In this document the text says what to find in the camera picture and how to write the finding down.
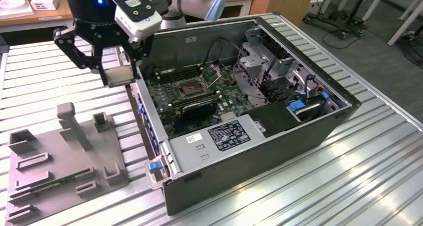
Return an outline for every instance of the circuit board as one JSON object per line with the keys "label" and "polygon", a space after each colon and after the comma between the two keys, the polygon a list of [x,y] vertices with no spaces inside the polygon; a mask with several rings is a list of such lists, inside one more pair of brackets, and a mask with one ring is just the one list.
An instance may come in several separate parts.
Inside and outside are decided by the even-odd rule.
{"label": "circuit board", "polygon": [[223,122],[223,114],[241,116],[254,108],[231,71],[223,66],[219,70],[207,68],[199,76],[166,84],[151,79],[147,87],[171,139]]}

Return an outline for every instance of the gray plastic part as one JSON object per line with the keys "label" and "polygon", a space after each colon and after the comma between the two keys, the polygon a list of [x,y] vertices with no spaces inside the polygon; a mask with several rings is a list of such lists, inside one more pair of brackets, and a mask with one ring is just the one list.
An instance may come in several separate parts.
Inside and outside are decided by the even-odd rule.
{"label": "gray plastic part", "polygon": [[123,180],[126,180],[126,176],[123,175],[123,172],[121,171],[121,167],[118,163],[115,163],[114,171],[107,171],[106,167],[103,170],[105,170],[105,178],[110,186],[114,186],[119,184]]}
{"label": "gray plastic part", "polygon": [[75,176],[75,179],[78,181],[84,181],[84,180],[95,178],[95,176],[96,176],[96,170],[94,168],[88,168],[87,170],[84,170],[83,173]]}
{"label": "gray plastic part", "polygon": [[27,192],[16,197],[11,197],[8,198],[8,202],[14,205],[22,204],[30,200],[32,200],[35,198],[35,194],[32,194],[31,192]]}
{"label": "gray plastic part", "polygon": [[75,119],[75,105],[74,103],[68,102],[64,104],[58,105],[58,118],[66,120],[67,122],[62,122],[66,126],[68,125],[74,130],[74,134],[80,142],[80,145],[84,151],[92,149],[92,145],[87,139],[86,133],[80,128],[80,125]]}
{"label": "gray plastic part", "polygon": [[16,162],[16,169],[24,170],[27,168],[35,167],[36,165],[48,162],[51,160],[51,155],[48,153],[42,153],[30,158],[26,158]]}
{"label": "gray plastic part", "polygon": [[[83,134],[92,144],[92,149],[88,151],[83,151],[76,137],[67,138],[66,141],[63,135],[71,136],[71,134],[58,129],[36,135],[35,141],[27,141],[32,151],[27,149],[24,153],[11,153],[7,216],[26,205],[32,205],[38,211],[36,214],[28,211],[23,217],[8,221],[6,223],[8,226],[28,225],[129,185],[114,118],[110,115],[107,115],[107,122],[110,129],[100,133],[98,133],[94,120],[79,123]],[[19,140],[23,140],[20,135],[16,138],[16,141]],[[43,161],[40,154],[48,154],[50,160]],[[23,166],[28,158],[35,161],[30,161],[31,167],[26,166],[24,170],[18,170],[18,163]],[[79,188],[78,194],[75,189],[92,181],[96,187],[86,190]]]}
{"label": "gray plastic part", "polygon": [[32,205],[26,205],[7,215],[6,221],[8,223],[16,224],[22,222],[23,220],[32,218],[36,215],[38,215],[38,208]]}
{"label": "gray plastic part", "polygon": [[76,139],[76,136],[74,134],[74,130],[70,129],[70,128],[67,128],[66,130],[60,131],[60,135],[62,135],[62,137],[64,138],[64,140],[67,142],[70,142],[70,141]]}
{"label": "gray plastic part", "polygon": [[98,133],[111,129],[110,122],[107,121],[107,116],[105,112],[94,114],[92,120]]}
{"label": "gray plastic part", "polygon": [[71,125],[68,124],[68,121],[66,121],[63,119],[59,120],[59,124],[60,124],[63,129],[71,128]]}
{"label": "gray plastic part", "polygon": [[76,189],[76,194],[79,195],[79,197],[84,198],[95,194],[100,190],[100,186],[94,180],[83,185],[79,185],[75,189]]}
{"label": "gray plastic part", "polygon": [[35,150],[35,148],[32,147],[31,143],[27,140],[10,144],[8,147],[18,155],[23,155]]}
{"label": "gray plastic part", "polygon": [[22,142],[24,140],[36,140],[36,137],[32,135],[28,129],[11,133],[10,144]]}
{"label": "gray plastic part", "polygon": [[51,180],[54,177],[52,173],[47,170],[36,175],[30,176],[30,179],[26,178],[23,181],[16,180],[15,181],[15,189],[22,190],[27,187],[32,187],[34,185],[38,185],[48,180]]}

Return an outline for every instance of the white sticker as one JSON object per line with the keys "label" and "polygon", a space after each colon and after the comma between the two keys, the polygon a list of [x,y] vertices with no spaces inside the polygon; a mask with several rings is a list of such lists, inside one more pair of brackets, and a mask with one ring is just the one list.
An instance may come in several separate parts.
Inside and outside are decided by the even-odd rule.
{"label": "white sticker", "polygon": [[39,18],[39,20],[54,20],[54,19],[63,19],[63,16],[51,16],[51,17]]}
{"label": "white sticker", "polygon": [[142,4],[141,0],[127,0],[126,3],[130,7],[135,7]]}
{"label": "white sticker", "polygon": [[202,140],[202,139],[203,139],[203,137],[202,137],[202,134],[201,134],[201,133],[198,133],[198,134],[191,135],[191,136],[187,137],[189,143],[194,143],[194,142],[197,142],[197,141],[199,141],[199,140]]}
{"label": "white sticker", "polygon": [[187,43],[193,43],[193,42],[195,42],[197,40],[198,40],[198,37],[197,37],[197,36],[189,37],[189,38],[187,38]]}

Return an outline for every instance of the barcode sticker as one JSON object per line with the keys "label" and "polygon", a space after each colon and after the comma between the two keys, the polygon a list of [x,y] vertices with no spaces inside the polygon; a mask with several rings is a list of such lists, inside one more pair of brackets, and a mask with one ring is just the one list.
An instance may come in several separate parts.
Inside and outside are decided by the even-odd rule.
{"label": "barcode sticker", "polygon": [[39,18],[39,20],[54,20],[54,19],[63,19],[63,16],[51,16],[51,17]]}
{"label": "barcode sticker", "polygon": [[202,136],[201,133],[198,133],[198,134],[191,135],[191,136],[187,137],[189,143],[194,143],[194,142],[197,142],[197,141],[199,141],[199,140],[202,140],[202,139],[203,139],[203,136]]}

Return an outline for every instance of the motherboard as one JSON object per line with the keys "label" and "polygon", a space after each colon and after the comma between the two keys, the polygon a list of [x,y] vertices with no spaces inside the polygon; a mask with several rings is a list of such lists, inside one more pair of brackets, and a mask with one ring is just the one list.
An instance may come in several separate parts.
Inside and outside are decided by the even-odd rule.
{"label": "motherboard", "polygon": [[231,75],[231,66],[211,64],[178,73],[157,72],[146,82],[171,139],[254,108]]}

